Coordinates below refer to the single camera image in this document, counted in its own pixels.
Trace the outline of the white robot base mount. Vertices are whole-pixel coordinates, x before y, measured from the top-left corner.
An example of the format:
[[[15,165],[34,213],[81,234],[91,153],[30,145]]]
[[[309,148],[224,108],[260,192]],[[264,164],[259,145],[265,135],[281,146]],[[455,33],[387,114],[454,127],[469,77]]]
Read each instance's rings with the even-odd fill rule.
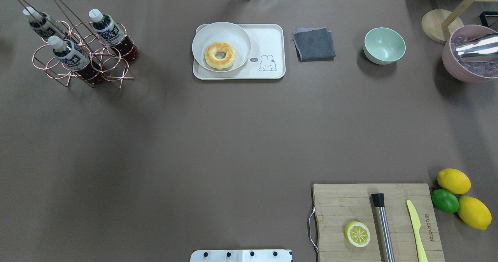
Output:
[[[197,250],[190,256],[191,262],[292,262],[293,255],[287,249],[248,250]]]

